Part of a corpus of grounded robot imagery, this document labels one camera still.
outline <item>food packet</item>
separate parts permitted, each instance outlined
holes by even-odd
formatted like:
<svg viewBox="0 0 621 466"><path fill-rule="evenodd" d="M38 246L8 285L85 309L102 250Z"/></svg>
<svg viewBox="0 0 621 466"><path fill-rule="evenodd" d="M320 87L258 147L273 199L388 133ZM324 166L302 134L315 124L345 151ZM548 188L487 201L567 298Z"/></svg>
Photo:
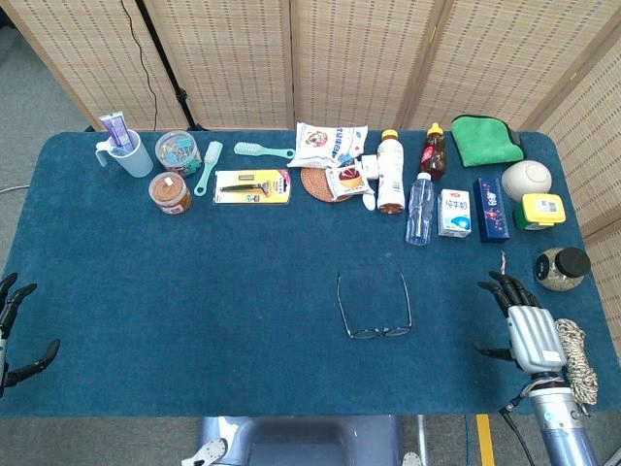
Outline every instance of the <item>food packet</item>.
<svg viewBox="0 0 621 466"><path fill-rule="evenodd" d="M288 167L337 168L364 150L368 126L325 128L298 123L296 151Z"/></svg>
<svg viewBox="0 0 621 466"><path fill-rule="evenodd" d="M330 191L332 191L333 201L336 201L341 196L352 194L364 194L365 192L374 194L367 182L367 177L362 169L362 163L358 160L344 167L326 169L326 179L328 180Z"/></svg>

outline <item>small carton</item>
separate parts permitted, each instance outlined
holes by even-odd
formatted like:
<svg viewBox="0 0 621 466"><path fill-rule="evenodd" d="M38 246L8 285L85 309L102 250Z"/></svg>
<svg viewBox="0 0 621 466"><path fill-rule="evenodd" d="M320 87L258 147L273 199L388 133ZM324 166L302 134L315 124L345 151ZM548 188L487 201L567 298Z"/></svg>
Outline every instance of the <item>small carton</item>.
<svg viewBox="0 0 621 466"><path fill-rule="evenodd" d="M468 191L443 189L438 196L438 234L464 238L471 232Z"/></svg>

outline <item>robotic finger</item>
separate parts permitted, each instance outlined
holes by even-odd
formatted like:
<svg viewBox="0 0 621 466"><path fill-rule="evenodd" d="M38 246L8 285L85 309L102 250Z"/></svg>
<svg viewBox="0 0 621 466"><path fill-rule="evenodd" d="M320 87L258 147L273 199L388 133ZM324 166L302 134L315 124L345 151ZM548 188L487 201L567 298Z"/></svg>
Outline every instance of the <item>robotic finger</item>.
<svg viewBox="0 0 621 466"><path fill-rule="evenodd" d="M7 347L9 337L11 336L11 330L16 321L17 310L24 298L37 289L36 283L23 286L13 293L5 303L9 294L9 288L15 284L16 280L17 274L13 273L0 281L0 304L3 305L2 312L0 312L0 398L2 398L4 394L5 387L15 386L45 370L54 360L60 348L60 340L54 340L49 344L46 353L40 359L32 364L9 372Z"/></svg>

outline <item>black lid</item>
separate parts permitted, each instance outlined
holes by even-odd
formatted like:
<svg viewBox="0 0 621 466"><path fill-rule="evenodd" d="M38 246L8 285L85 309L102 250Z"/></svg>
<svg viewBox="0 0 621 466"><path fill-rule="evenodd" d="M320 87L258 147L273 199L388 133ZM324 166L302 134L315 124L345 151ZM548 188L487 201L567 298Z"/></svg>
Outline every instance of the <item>black lid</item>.
<svg viewBox="0 0 621 466"><path fill-rule="evenodd" d="M559 272L571 279L582 277L591 270L591 259L578 248L564 248L556 254L554 263Z"/></svg>

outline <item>light blue cup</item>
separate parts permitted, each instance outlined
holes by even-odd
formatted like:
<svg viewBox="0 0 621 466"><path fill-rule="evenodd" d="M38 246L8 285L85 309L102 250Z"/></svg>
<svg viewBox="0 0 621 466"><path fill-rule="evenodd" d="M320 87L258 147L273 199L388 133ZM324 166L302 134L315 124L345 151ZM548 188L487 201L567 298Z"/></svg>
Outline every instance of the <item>light blue cup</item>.
<svg viewBox="0 0 621 466"><path fill-rule="evenodd" d="M97 160L99 160L102 167L108 165L108 157L106 155L109 155L116 160L132 177L145 177L151 173L151 170L153 169L153 161L148 155L145 145L141 141L138 133L131 129L129 129L128 132L129 137L132 140L132 144L134 145L134 150L129 153L122 154L122 150L113 144L112 138L109 138L108 141L97 143L95 146L95 155L97 156Z"/></svg>

